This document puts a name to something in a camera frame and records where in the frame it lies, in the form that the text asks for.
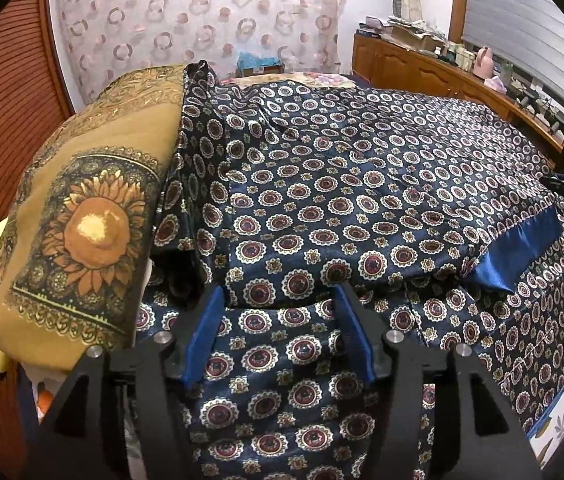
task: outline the cardboard box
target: cardboard box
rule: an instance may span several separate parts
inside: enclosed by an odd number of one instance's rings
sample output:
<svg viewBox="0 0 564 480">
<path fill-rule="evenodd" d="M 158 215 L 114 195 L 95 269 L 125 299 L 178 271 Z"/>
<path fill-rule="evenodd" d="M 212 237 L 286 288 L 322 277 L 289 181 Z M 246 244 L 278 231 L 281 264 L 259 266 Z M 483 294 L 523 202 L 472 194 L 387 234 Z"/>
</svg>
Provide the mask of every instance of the cardboard box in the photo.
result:
<svg viewBox="0 0 564 480">
<path fill-rule="evenodd" d="M 414 34 L 407 28 L 399 27 L 398 25 L 393 25 L 391 38 L 396 40 L 397 43 L 412 47 L 414 50 L 428 50 L 434 52 L 436 46 L 444 48 L 444 42 L 436 40 L 430 34 Z"/>
<path fill-rule="evenodd" d="M 284 64 L 276 57 L 259 57 L 250 52 L 240 52 L 236 73 L 238 77 L 282 74 L 284 73 Z"/>
<path fill-rule="evenodd" d="M 284 65 L 270 65 L 270 66 L 258 66 L 255 68 L 245 68 L 241 71 L 238 68 L 238 77 L 249 77 L 252 75 L 264 75 L 264 74 L 283 74 Z"/>
</svg>

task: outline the wooden dresser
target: wooden dresser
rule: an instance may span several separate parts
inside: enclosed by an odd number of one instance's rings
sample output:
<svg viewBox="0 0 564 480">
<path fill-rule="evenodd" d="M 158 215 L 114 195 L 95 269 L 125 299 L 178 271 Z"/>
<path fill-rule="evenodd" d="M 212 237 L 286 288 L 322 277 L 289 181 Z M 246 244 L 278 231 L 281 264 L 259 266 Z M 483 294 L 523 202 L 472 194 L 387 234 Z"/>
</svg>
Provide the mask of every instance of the wooden dresser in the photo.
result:
<svg viewBox="0 0 564 480">
<path fill-rule="evenodd" d="M 518 128 L 552 165 L 564 159 L 564 146 L 532 114 L 512 99 L 495 92 L 472 73 L 387 41 L 355 35 L 353 73 L 375 88 L 407 90 L 440 97 L 466 99 L 490 107 Z"/>
</svg>

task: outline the sheer curtain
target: sheer curtain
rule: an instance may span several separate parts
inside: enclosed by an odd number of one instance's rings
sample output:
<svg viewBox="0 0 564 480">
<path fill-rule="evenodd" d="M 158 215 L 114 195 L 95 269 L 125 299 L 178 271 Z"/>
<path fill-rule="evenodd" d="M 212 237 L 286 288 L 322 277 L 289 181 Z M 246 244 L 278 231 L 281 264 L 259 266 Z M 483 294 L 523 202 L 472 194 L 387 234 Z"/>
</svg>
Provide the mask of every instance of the sheer curtain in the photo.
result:
<svg viewBox="0 0 564 480">
<path fill-rule="evenodd" d="M 93 101 L 129 70 L 206 59 L 220 77 L 240 52 L 287 70 L 337 72 L 345 0 L 55 0 L 73 76 Z"/>
</svg>

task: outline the bed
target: bed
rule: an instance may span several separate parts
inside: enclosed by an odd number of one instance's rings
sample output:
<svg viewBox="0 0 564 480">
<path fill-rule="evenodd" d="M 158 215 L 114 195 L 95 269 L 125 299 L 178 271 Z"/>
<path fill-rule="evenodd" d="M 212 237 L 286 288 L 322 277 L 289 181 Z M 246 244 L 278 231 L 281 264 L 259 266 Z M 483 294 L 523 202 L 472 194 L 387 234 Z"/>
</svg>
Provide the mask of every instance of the bed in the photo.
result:
<svg viewBox="0 0 564 480">
<path fill-rule="evenodd" d="M 348 367 L 342 281 L 423 345 L 471 345 L 545 463 L 564 433 L 564 199 L 539 184 L 537 150 L 481 105 L 344 78 L 220 83 L 201 62 L 184 91 L 136 341 L 224 286 L 183 414 L 203 474 L 360 476 L 379 392 Z M 417 479 L 433 384 L 422 398 Z M 139 480 L 132 416 L 127 430 Z"/>
</svg>

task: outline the blue gripper pad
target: blue gripper pad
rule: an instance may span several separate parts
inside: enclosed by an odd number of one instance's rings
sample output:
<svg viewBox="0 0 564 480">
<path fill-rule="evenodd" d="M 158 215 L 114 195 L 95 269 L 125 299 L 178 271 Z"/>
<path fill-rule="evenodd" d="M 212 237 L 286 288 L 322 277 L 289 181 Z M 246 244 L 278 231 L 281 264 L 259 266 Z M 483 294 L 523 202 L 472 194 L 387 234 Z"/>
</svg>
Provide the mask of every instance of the blue gripper pad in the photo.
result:
<svg viewBox="0 0 564 480">
<path fill-rule="evenodd" d="M 187 390 L 204 378 L 206 362 L 213 349 L 223 314 L 224 294 L 222 287 L 215 285 L 207 287 L 196 308 L 193 311 L 181 313 L 179 317 L 183 319 L 178 319 L 175 323 L 172 331 L 175 334 L 176 344 L 178 341 L 186 342 L 187 340 L 180 335 L 179 330 L 192 332 L 186 347 L 180 349 L 184 355 L 184 371 L 181 381 Z"/>
<path fill-rule="evenodd" d="M 373 352 L 364 329 L 353 311 L 352 301 L 359 303 L 357 295 L 348 283 L 335 287 L 335 319 L 342 331 L 349 365 L 355 375 L 368 385 L 377 380 L 373 369 Z"/>
</svg>

